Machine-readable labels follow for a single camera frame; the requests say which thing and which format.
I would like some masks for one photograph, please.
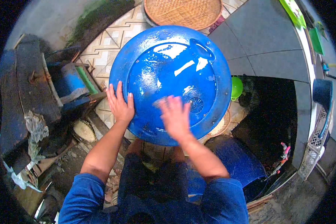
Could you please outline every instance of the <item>concrete wall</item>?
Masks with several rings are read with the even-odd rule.
[[[53,50],[64,48],[85,6],[94,1],[32,0],[16,22],[5,49],[13,48],[23,33],[44,39]]]

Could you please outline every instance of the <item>blue plastic container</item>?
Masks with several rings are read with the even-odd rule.
[[[226,112],[231,95],[228,64],[218,47],[198,31],[159,26],[139,33],[118,53],[110,83],[123,83],[123,96],[134,96],[135,116],[128,129],[140,139],[176,146],[164,129],[158,102],[170,95],[191,103],[191,131],[210,132]]]
[[[258,197],[267,181],[266,172],[260,161],[235,138],[218,136],[206,144],[222,161],[230,177],[242,183],[246,202]],[[206,184],[194,170],[188,171],[188,194],[196,195],[189,200],[194,202],[203,194]]]

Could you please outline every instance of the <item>woven bamboo tray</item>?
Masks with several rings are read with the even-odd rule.
[[[144,0],[144,10],[158,25],[201,30],[218,20],[223,5],[221,0]]]

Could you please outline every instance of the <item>green plastic bowl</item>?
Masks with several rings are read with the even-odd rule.
[[[236,101],[237,98],[242,94],[242,81],[233,76],[231,78],[231,100]]]

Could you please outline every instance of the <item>dark pants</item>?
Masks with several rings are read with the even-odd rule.
[[[130,153],[126,155],[118,190],[118,204],[126,195],[141,199],[152,198],[158,203],[169,200],[187,200],[187,164],[165,162],[153,173],[146,168],[141,158]]]

